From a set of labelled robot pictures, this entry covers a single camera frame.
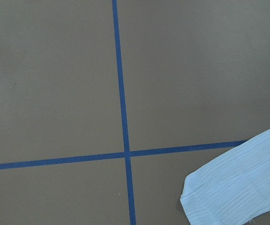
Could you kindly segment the light blue button-up shirt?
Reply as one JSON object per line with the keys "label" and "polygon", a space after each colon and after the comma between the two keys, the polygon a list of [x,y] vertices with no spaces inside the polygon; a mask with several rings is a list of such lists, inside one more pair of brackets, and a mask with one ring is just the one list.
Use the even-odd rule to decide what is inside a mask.
{"label": "light blue button-up shirt", "polygon": [[270,129],[189,174],[180,202],[192,225],[242,225],[270,211]]}

